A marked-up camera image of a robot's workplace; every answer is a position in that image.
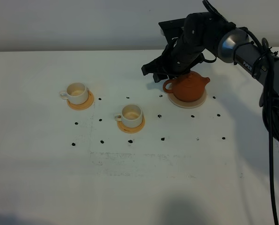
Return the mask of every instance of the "white teacup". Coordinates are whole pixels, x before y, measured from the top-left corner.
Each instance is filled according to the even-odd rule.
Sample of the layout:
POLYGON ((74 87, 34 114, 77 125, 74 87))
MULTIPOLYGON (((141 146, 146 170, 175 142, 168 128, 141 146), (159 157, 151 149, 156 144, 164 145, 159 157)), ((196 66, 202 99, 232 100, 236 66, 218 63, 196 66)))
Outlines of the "white teacup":
POLYGON ((122 121, 122 123, 128 128, 136 128, 143 121, 143 110, 139 105, 130 104, 124 106, 121 113, 116 113, 116 121, 122 121))
POLYGON ((88 88, 83 83, 72 83, 66 90, 62 90, 59 95, 62 99, 67 99, 74 105, 81 105, 88 99, 88 88))

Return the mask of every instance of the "robotic arm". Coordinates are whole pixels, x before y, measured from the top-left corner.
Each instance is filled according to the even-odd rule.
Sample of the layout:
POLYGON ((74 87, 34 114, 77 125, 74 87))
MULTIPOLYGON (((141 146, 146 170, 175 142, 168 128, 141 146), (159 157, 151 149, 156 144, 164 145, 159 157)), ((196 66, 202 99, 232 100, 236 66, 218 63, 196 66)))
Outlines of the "robotic arm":
MULTIPOLYGON (((157 83, 164 79, 173 79, 189 73, 198 63, 215 62, 220 58, 226 63, 239 64, 264 87, 268 71, 273 69, 272 120, 274 137, 279 140, 279 57, 278 52, 272 53, 266 40, 261 45, 255 36, 245 27, 237 28, 228 22, 207 0, 203 4, 208 10, 205 13, 189 14, 186 19, 160 22, 168 45, 162 55, 152 62, 143 65, 143 75, 153 73, 157 83), (207 49, 214 60, 206 60, 203 51, 207 49), (268 54, 273 60, 270 66, 268 54)), ((259 106, 265 105, 267 99, 262 94, 259 106)), ((263 119, 268 129, 267 111, 263 107, 263 119)))

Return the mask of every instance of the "beige saucer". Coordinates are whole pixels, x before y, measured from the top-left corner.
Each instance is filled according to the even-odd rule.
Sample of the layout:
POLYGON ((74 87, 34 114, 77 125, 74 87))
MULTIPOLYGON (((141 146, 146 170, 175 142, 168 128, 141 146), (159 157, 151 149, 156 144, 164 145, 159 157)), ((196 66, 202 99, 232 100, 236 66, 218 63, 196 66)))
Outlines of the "beige saucer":
POLYGON ((194 102, 183 102, 180 101, 178 98, 175 97, 175 95, 173 93, 168 94, 169 100, 174 104, 177 105, 181 108, 185 108, 185 109, 191 109, 191 108, 196 108, 200 105, 202 105, 207 97, 207 92, 206 90, 204 90, 203 95, 201 98, 199 98, 198 100, 194 101, 194 102))
POLYGON ((121 121, 117 121, 117 126, 119 127, 119 129, 128 134, 135 134, 139 132, 144 127, 144 125, 145 125, 145 117, 143 117, 142 123, 135 128, 126 127, 121 121))
POLYGON ((68 103, 68 106, 71 109, 74 109, 74 110, 84 110, 84 109, 89 108, 92 105, 92 103, 94 102, 94 95, 93 95, 92 92, 90 92, 88 90, 88 99, 86 100, 85 103, 82 103, 80 105, 74 105, 71 102, 69 102, 69 100, 67 100, 66 102, 68 103))

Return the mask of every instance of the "teapot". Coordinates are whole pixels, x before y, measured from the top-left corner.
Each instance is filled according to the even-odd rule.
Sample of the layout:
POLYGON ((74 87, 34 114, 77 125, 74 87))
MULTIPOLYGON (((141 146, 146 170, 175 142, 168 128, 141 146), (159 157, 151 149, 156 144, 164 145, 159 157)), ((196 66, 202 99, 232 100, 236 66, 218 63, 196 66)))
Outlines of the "teapot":
POLYGON ((167 80, 163 84, 163 90, 166 93, 173 93, 180 101, 193 102, 202 97, 209 82, 209 77, 202 77, 197 72, 191 71, 176 79, 167 80), (172 83, 172 89, 166 89, 169 83, 172 83))

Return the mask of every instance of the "cup handle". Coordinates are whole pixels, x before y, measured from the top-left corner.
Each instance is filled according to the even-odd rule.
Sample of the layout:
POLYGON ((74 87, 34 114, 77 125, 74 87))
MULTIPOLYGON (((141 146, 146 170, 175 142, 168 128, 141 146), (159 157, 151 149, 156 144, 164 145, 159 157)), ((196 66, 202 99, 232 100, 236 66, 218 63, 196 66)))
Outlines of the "cup handle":
POLYGON ((114 114, 114 117, 115 117, 115 120, 116 121, 122 121, 122 116, 121 116, 121 114, 120 113, 116 113, 116 114, 114 114))
POLYGON ((68 95, 66 94, 66 91, 65 91, 65 90, 60 91, 60 92, 59 92, 59 96, 60 96, 62 99, 65 99, 65 100, 68 99, 68 95))
POLYGON ((167 80, 165 83, 163 83, 162 89, 164 90, 164 92, 166 92, 166 93, 173 93, 173 89, 166 89, 166 86, 167 86, 169 83, 173 83, 173 82, 175 82, 175 81, 176 81, 176 80, 170 79, 170 80, 167 80))

